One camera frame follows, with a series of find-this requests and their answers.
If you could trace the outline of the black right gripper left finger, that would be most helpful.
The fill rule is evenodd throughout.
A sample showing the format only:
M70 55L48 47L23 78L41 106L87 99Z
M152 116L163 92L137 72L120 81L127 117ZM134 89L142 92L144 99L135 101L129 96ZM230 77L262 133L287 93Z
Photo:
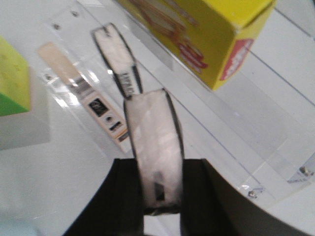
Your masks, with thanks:
M66 236L142 236L144 207L137 162L115 159L87 206Z

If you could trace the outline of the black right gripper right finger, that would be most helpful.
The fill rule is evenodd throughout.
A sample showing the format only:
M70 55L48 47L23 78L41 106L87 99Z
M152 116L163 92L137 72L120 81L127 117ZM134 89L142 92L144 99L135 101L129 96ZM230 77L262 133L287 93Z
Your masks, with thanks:
M183 236L303 236L234 189L206 159L183 162Z

